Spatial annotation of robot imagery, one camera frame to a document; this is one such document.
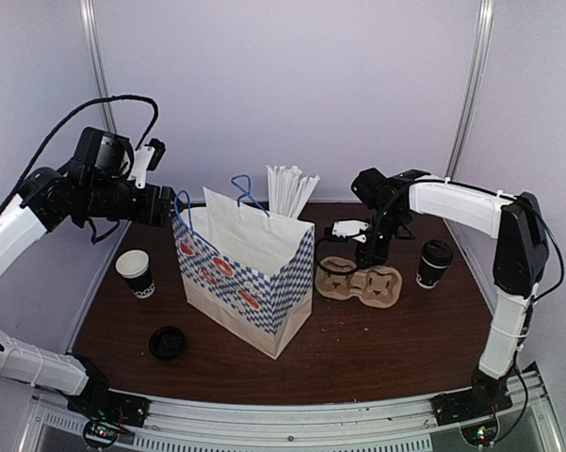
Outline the black plastic cup lid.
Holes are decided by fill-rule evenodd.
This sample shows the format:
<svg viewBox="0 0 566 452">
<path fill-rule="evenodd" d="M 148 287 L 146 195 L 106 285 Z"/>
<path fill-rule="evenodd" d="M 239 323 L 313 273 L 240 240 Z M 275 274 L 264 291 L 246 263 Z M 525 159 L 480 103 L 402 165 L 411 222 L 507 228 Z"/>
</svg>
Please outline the black plastic cup lid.
<svg viewBox="0 0 566 452">
<path fill-rule="evenodd" d="M 431 266 L 450 266 L 453 261 L 453 250 L 447 243 L 437 239 L 426 242 L 421 255 Z"/>
</svg>

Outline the black paper cups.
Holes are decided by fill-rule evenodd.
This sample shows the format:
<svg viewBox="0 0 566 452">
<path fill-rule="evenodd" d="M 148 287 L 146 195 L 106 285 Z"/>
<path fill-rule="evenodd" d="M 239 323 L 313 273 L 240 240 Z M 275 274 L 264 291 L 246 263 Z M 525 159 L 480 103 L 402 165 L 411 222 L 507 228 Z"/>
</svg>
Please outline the black paper cups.
<svg viewBox="0 0 566 452">
<path fill-rule="evenodd" d="M 117 273 L 138 299 L 150 297 L 155 290 L 149 254 L 144 250 L 129 250 L 116 261 Z"/>
</svg>

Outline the black paper coffee cup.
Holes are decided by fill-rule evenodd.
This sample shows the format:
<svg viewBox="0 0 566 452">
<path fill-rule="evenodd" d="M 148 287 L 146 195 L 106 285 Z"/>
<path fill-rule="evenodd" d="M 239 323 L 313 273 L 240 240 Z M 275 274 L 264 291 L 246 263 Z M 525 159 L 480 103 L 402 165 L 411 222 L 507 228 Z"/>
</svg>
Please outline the black paper coffee cup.
<svg viewBox="0 0 566 452">
<path fill-rule="evenodd" d="M 433 263 L 422 256 L 416 272 L 416 283 L 424 289 L 435 288 L 449 266 L 450 263 Z"/>
</svg>

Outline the brown cardboard cup carrier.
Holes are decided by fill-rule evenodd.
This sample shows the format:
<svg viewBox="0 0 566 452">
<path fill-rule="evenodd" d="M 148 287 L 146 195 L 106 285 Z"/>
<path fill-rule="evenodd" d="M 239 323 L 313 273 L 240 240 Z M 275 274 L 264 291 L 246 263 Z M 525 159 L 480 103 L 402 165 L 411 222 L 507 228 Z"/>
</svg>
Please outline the brown cardboard cup carrier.
<svg viewBox="0 0 566 452">
<path fill-rule="evenodd" d="M 392 266 L 372 266 L 358 269 L 349 259 L 329 256 L 317 266 L 315 289 L 326 299 L 348 301 L 358 299 L 361 304 L 377 309 L 388 309 L 399 300 L 403 279 Z"/>
</svg>

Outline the blue checkered paper bag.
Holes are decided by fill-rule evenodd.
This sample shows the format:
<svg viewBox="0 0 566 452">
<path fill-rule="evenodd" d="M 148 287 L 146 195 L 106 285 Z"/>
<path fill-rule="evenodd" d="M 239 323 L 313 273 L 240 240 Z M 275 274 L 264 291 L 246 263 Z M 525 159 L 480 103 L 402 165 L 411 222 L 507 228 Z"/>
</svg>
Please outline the blue checkered paper bag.
<svg viewBox="0 0 566 452">
<path fill-rule="evenodd" d="M 187 302 L 277 359 L 312 313 L 315 225 L 268 211 L 239 188 L 174 198 L 172 230 Z"/>
</svg>

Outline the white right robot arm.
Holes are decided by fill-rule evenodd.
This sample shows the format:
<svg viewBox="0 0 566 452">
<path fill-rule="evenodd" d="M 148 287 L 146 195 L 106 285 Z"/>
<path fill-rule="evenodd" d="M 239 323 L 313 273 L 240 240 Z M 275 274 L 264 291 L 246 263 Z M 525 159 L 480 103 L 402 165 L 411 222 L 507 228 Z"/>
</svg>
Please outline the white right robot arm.
<svg viewBox="0 0 566 452">
<path fill-rule="evenodd" d="M 549 259 L 550 234 L 535 195 L 510 195 L 411 169 L 385 176 L 361 171 L 350 185 L 373 213 L 365 241 L 356 250 L 359 267 L 386 261 L 390 242 L 413 214 L 441 218 L 485 234 L 494 242 L 492 323 L 472 374 L 464 408 L 483 415 L 500 399 L 506 378 L 527 336 L 537 291 Z"/>
</svg>

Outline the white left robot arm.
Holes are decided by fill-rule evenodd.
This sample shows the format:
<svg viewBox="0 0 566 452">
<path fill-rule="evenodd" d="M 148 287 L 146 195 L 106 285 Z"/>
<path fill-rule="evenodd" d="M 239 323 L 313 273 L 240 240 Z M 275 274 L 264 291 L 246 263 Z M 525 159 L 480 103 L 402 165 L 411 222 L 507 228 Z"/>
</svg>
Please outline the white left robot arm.
<svg viewBox="0 0 566 452">
<path fill-rule="evenodd" d="M 82 187 L 54 169 L 38 169 L 16 189 L 0 214 L 0 280 L 67 218 L 83 223 L 95 218 L 128 220 L 162 227 L 174 205 L 169 186 L 126 181 Z M 117 408 L 115 395 L 105 388 L 106 376 L 91 360 L 49 351 L 2 330 L 0 378 L 78 396 L 97 418 L 107 418 Z"/>
</svg>

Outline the wrapped white straws bundle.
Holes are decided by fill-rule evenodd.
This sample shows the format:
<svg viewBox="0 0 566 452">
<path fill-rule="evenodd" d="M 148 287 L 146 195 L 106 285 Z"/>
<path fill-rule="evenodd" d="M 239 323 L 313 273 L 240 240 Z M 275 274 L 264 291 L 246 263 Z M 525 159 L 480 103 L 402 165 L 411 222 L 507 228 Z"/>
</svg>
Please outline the wrapped white straws bundle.
<svg viewBox="0 0 566 452">
<path fill-rule="evenodd" d="M 269 211 L 298 219 L 319 181 L 319 175 L 304 175 L 298 166 L 267 165 Z"/>
</svg>

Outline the remaining black lids stack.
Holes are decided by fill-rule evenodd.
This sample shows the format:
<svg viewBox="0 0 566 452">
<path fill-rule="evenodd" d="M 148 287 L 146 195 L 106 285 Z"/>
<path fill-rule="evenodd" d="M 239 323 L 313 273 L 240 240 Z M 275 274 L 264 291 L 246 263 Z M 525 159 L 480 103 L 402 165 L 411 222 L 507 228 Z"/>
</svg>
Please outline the remaining black lids stack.
<svg viewBox="0 0 566 452">
<path fill-rule="evenodd" d="M 177 327 L 166 326 L 155 331 L 149 341 L 151 354 L 159 361 L 178 358 L 186 347 L 186 337 Z"/>
</svg>

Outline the aluminium front rail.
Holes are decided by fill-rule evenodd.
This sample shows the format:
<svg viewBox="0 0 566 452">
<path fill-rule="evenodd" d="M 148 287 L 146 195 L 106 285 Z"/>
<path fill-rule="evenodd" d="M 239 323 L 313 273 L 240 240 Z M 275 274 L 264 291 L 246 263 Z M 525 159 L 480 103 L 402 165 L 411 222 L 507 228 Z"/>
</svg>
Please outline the aluminium front rail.
<svg viewBox="0 0 566 452">
<path fill-rule="evenodd" d="M 235 405 L 152 396 L 142 427 L 112 451 L 477 451 L 467 434 L 499 428 L 493 451 L 562 451 L 565 444 L 538 372 L 508 381 L 511 408 L 440 425 L 431 395 L 323 405 Z"/>
</svg>

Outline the left aluminium frame post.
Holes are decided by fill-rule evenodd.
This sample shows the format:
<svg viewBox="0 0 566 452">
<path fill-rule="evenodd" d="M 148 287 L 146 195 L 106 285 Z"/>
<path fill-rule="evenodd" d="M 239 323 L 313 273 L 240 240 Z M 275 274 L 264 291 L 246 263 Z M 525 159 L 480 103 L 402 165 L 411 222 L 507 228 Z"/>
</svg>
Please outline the left aluminium frame post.
<svg viewBox="0 0 566 452">
<path fill-rule="evenodd" d="M 97 96 L 106 98 L 110 96 L 110 93 L 107 86 L 105 66 L 100 46 L 94 1 L 81 0 L 79 1 L 79 6 Z M 117 124 L 111 104 L 103 104 L 100 110 L 105 129 L 111 133 L 117 134 Z"/>
</svg>

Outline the aluminium frame post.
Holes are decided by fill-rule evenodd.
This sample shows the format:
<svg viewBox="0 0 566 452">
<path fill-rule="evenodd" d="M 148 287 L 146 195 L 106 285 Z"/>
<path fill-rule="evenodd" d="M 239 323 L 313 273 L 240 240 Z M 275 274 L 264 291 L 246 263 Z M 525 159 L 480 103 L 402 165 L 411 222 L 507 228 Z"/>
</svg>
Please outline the aluminium frame post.
<svg viewBox="0 0 566 452">
<path fill-rule="evenodd" d="M 107 86 L 105 66 L 100 46 L 94 1 L 81 0 L 79 1 L 79 6 L 97 96 L 106 98 L 110 96 L 110 93 Z M 103 104 L 100 110 L 105 129 L 111 133 L 117 134 L 117 124 L 111 104 Z"/>
<path fill-rule="evenodd" d="M 446 177 L 454 178 L 458 173 L 461 157 L 475 116 L 477 95 L 485 73 L 493 31 L 494 4 L 495 2 L 493 0 L 481 0 L 479 2 L 470 69 L 467 76 L 457 130 L 445 170 Z"/>
</svg>

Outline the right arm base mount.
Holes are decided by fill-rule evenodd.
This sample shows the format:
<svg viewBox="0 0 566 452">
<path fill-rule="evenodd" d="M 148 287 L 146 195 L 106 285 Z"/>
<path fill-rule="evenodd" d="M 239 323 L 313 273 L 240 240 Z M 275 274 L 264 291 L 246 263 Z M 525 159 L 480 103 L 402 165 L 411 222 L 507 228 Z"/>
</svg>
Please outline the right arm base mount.
<svg viewBox="0 0 566 452">
<path fill-rule="evenodd" d="M 513 406 L 508 393 L 490 403 L 480 404 L 472 389 L 442 393 L 433 397 L 430 403 L 439 427 L 457 424 L 466 443 L 480 448 L 491 445 L 500 437 L 498 414 Z"/>
</svg>

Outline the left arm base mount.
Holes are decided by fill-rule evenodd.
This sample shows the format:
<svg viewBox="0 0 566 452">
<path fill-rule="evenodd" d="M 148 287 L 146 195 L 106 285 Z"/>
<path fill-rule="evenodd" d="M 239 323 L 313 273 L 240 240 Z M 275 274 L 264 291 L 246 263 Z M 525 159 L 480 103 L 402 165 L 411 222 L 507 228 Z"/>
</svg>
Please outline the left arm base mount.
<svg viewBox="0 0 566 452">
<path fill-rule="evenodd" d="M 131 428 L 142 428 L 150 408 L 150 400 L 106 390 L 98 395 L 61 395 L 67 400 L 67 409 L 83 415 L 87 422 L 82 428 L 82 439 L 94 450 L 105 450 L 118 440 L 131 440 Z"/>
</svg>

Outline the right aluminium frame post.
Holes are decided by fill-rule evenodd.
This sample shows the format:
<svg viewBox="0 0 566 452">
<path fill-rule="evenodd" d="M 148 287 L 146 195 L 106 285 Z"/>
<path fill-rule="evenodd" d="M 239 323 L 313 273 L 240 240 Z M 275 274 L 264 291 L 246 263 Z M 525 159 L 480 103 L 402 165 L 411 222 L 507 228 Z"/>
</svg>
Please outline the right aluminium frame post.
<svg viewBox="0 0 566 452">
<path fill-rule="evenodd" d="M 467 76 L 457 130 L 445 170 L 446 177 L 454 178 L 458 173 L 461 157 L 475 116 L 477 95 L 485 73 L 493 31 L 494 4 L 495 2 L 493 0 L 481 0 L 479 2 L 470 69 Z"/>
</svg>

